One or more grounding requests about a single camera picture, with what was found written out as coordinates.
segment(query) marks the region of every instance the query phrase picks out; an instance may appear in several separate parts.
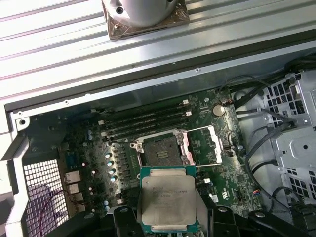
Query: mounting screw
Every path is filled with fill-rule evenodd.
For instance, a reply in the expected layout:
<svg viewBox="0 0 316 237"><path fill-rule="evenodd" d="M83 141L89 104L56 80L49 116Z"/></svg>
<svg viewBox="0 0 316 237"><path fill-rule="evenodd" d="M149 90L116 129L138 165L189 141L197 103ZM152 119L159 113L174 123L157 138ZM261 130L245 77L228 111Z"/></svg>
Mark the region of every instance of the mounting screw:
<svg viewBox="0 0 316 237"><path fill-rule="evenodd" d="M255 214L256 217L259 217L259 218L264 218L265 217L265 214L263 214L262 212L257 212Z"/></svg>
<svg viewBox="0 0 316 237"><path fill-rule="evenodd" d="M225 207L219 207L218 210L220 212L227 212L228 211L227 208L225 208Z"/></svg>

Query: motherboard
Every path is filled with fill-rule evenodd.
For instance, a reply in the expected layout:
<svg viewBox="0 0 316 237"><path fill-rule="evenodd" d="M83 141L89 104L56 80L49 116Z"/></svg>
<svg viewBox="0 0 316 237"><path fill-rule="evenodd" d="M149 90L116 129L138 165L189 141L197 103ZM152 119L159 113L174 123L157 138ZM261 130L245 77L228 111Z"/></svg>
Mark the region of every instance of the motherboard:
<svg viewBox="0 0 316 237"><path fill-rule="evenodd" d="M60 148L70 215L137 205L142 166L194 165L201 195L243 217L260 207L257 197L251 203L255 187L243 169L246 151L228 90L98 111L69 123Z"/></svg>

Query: ribbed metal plate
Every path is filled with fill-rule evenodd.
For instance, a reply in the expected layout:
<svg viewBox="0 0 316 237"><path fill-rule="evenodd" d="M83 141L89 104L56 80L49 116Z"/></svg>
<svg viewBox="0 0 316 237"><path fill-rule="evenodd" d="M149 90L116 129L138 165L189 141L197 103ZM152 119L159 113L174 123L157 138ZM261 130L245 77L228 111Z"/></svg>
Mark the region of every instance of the ribbed metal plate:
<svg viewBox="0 0 316 237"><path fill-rule="evenodd" d="M316 27L315 0L187 0L190 24L110 41L101 0L0 1L0 103Z"/></svg>

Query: chip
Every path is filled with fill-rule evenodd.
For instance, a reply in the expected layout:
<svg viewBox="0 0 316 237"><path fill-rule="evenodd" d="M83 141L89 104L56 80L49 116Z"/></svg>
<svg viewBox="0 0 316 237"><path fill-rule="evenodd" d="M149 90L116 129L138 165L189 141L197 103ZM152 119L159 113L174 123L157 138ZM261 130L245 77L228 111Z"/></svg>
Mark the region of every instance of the chip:
<svg viewBox="0 0 316 237"><path fill-rule="evenodd" d="M247 210L242 210L241 214L242 214L243 217L248 217L249 210L248 209Z"/></svg>
<svg viewBox="0 0 316 237"><path fill-rule="evenodd" d="M182 165L177 140L174 136L144 143L147 166Z"/></svg>
<svg viewBox="0 0 316 237"><path fill-rule="evenodd" d="M245 177L243 175L237 175L237 181L239 183L244 182L245 181Z"/></svg>

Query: green circuit board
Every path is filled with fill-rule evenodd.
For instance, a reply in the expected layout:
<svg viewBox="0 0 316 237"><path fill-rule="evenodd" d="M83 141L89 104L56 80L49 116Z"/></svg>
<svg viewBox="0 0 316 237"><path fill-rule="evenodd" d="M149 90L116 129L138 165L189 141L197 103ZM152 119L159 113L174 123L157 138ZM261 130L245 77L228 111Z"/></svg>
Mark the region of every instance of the green circuit board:
<svg viewBox="0 0 316 237"><path fill-rule="evenodd" d="M215 106L225 110L214 111ZM216 163L216 144L209 126L214 127L221 140L221 164ZM188 149L197 166L197 185L201 184L203 192L216 204L230 206L239 215L247 216L252 211L254 186L243 169L245 146L241 130L229 91L215 89L125 111L107 108L97 117L71 123L65 138L69 149L64 155L68 172L80 170L83 183L80 192L85 203L90 203L86 209L106 213L104 201L111 207L126 204L136 196L129 190L139 188L139 160L147 166L181 165L181 159L173 158L178 153L181 156L181 149L174 141L174 129L195 129L188 132ZM139 138L144 138L143 153L131 147ZM160 151L159 146L166 148ZM257 197L254 206L260 207Z"/></svg>

